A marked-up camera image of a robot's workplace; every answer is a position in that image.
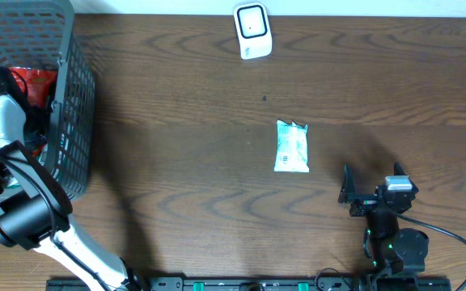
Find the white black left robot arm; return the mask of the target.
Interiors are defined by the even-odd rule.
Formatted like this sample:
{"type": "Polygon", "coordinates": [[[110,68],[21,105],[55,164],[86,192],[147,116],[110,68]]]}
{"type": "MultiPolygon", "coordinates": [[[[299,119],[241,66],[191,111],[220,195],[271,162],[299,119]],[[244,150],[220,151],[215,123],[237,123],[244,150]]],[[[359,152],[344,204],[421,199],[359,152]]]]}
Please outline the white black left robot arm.
{"type": "Polygon", "coordinates": [[[63,187],[32,151],[48,113],[28,100],[26,80],[0,66],[0,243],[56,260],[91,290],[148,290],[118,255],[77,223],[63,187]]]}

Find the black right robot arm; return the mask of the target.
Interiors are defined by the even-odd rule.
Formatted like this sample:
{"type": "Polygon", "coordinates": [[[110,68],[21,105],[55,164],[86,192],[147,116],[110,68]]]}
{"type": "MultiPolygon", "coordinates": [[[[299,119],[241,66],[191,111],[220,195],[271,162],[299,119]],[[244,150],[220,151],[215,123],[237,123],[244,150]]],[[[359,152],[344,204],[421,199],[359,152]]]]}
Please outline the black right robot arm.
{"type": "Polygon", "coordinates": [[[344,165],[338,202],[349,206],[351,217],[366,219],[363,247],[381,276],[418,274],[426,269],[428,236],[420,230],[401,228],[398,222],[412,207],[417,193],[417,186],[398,162],[394,174],[385,177],[371,194],[358,193],[350,166],[344,165]]]}

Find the mint green snack packet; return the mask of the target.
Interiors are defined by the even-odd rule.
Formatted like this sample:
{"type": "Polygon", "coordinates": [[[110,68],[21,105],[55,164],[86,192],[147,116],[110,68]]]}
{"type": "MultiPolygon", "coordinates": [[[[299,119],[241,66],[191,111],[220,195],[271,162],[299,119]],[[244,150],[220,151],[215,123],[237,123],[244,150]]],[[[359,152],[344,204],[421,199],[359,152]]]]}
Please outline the mint green snack packet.
{"type": "Polygon", "coordinates": [[[277,151],[275,172],[308,173],[308,125],[277,120],[277,151]]]}

